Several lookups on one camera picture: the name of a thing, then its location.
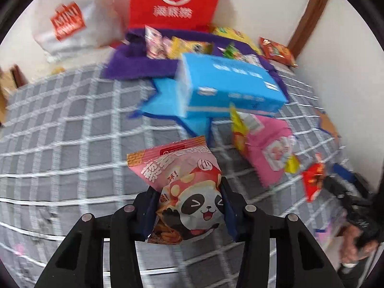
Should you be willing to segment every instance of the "bed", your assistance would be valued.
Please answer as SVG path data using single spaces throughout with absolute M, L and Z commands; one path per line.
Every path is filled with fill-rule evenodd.
M 20 287 L 33 287 L 44 266 L 84 213 L 96 217 L 130 203 L 147 185 L 126 166 L 126 154 L 189 138 L 175 121 L 128 116 L 155 94 L 145 79 L 100 77 L 103 65 L 49 76 L 24 86 L 8 103 L 0 139 L 0 258 Z M 298 139 L 302 169 L 319 152 L 327 167 L 351 168 L 344 146 L 318 129 L 323 110 L 312 88 L 280 69 L 291 102 L 277 114 Z M 285 174 L 263 188 L 249 163 L 232 145 L 229 120 L 212 122 L 210 148 L 231 187 L 266 213 L 297 214 L 314 232 L 340 213 L 328 192 L 306 202 L 300 173 Z M 225 226 L 197 242 L 165 246 L 137 243 L 145 287 L 234 287 L 243 245 Z M 104 246 L 104 285 L 110 287 L 109 243 Z M 270 243 L 270 287 L 276 277 L 275 243 Z

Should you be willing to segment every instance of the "panda face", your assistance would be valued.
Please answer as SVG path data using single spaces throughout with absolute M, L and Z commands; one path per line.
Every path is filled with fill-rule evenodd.
M 176 208 L 183 225 L 189 230 L 207 230 L 220 223 L 224 205 L 214 181 L 207 180 L 191 186 L 179 195 Z

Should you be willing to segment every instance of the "person's hand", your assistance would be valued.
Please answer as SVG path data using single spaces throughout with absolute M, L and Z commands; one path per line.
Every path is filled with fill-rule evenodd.
M 378 247 L 379 243 L 376 240 L 372 240 L 369 243 L 367 243 L 362 251 L 358 252 L 358 249 L 355 246 L 355 238 L 359 237 L 361 234 L 361 230 L 354 226 L 354 225 L 349 225 L 344 233 L 343 233 L 343 244 L 340 249 L 340 260 L 343 263 L 353 263 L 358 260 L 362 260 L 366 257 L 369 256 L 369 254 L 376 250 Z

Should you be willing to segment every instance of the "pink snack bag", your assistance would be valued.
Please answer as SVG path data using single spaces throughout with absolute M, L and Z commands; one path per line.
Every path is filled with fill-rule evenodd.
M 145 41 L 147 43 L 147 57 L 151 59 L 165 59 L 163 36 L 152 27 L 145 26 Z
M 292 155 L 294 136 L 284 120 L 238 113 L 247 134 L 242 153 L 256 169 L 264 187 L 277 183 Z
M 204 136 L 128 154 L 127 163 L 161 192 L 158 221 L 148 242 L 201 239 L 223 221 L 221 170 Z

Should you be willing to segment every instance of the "cardboard box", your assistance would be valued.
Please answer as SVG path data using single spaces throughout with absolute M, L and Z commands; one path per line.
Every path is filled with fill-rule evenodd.
M 264 68 L 224 57 L 183 54 L 176 79 L 181 116 L 229 117 L 239 112 L 273 116 L 286 102 Z
M 0 88 L 3 96 L 7 100 L 12 94 L 16 92 L 17 85 L 11 70 L 4 71 L 2 74 L 0 74 Z
M 0 124 L 5 123 L 6 119 L 6 103 L 7 100 L 5 99 L 2 91 L 0 90 Z

